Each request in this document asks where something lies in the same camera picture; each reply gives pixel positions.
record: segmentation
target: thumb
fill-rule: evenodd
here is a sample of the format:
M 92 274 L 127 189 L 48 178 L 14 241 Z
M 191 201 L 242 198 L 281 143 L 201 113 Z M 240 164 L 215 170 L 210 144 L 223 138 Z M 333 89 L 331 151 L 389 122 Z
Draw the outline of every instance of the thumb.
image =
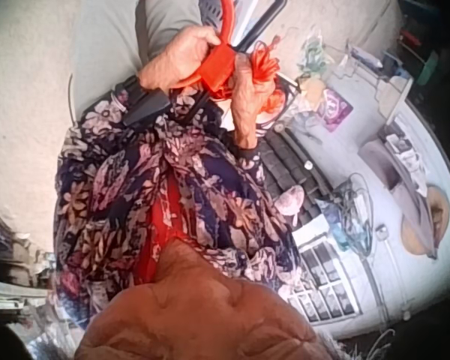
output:
M 195 26 L 193 28 L 195 37 L 207 40 L 207 43 L 218 46 L 221 44 L 220 38 L 211 26 Z
M 235 56 L 235 76 L 237 79 L 242 77 L 252 76 L 252 65 L 248 56 L 242 53 L 237 53 Z

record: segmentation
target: wrinkled skin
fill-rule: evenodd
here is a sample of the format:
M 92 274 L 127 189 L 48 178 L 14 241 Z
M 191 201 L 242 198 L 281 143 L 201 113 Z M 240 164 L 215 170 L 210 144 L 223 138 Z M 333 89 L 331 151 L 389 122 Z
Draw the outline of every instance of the wrinkled skin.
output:
M 223 276 L 172 240 L 155 282 L 117 295 L 76 359 L 330 359 L 314 330 L 266 287 Z
M 215 33 L 191 27 L 140 71 L 142 86 L 168 89 L 191 75 L 217 45 Z M 182 56 L 195 50 L 192 59 Z M 177 59 L 184 64 L 176 65 Z M 237 55 L 232 113 L 235 141 L 257 145 L 255 121 L 274 84 L 254 85 Z M 177 239 L 163 249 L 154 281 L 119 293 L 88 326 L 76 359 L 328 360 L 305 318 L 270 289 L 231 279 Z

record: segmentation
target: pink object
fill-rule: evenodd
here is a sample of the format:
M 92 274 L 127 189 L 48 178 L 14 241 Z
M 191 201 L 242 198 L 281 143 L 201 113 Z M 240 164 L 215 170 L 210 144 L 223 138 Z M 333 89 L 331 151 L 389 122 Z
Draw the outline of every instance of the pink object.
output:
M 325 100 L 320 104 L 317 113 L 324 121 L 323 126 L 332 133 L 352 112 L 353 106 L 330 88 L 323 91 L 323 96 Z

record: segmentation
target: floral print fabric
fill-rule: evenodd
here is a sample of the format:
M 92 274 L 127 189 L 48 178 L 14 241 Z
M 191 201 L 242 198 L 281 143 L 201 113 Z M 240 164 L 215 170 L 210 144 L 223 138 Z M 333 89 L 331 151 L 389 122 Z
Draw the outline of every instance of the floral print fabric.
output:
M 263 188 L 259 153 L 234 147 L 213 103 L 184 124 L 194 103 L 192 89 L 174 94 L 172 109 L 154 127 L 130 129 L 122 123 L 128 93 L 117 85 L 67 132 L 56 176 L 55 288 L 83 328 L 133 286 L 134 266 L 154 229 L 149 211 L 167 195 L 169 171 L 188 214 L 183 231 L 215 268 L 281 295 L 300 277 L 290 229 Z M 177 214 L 162 208 L 171 223 Z

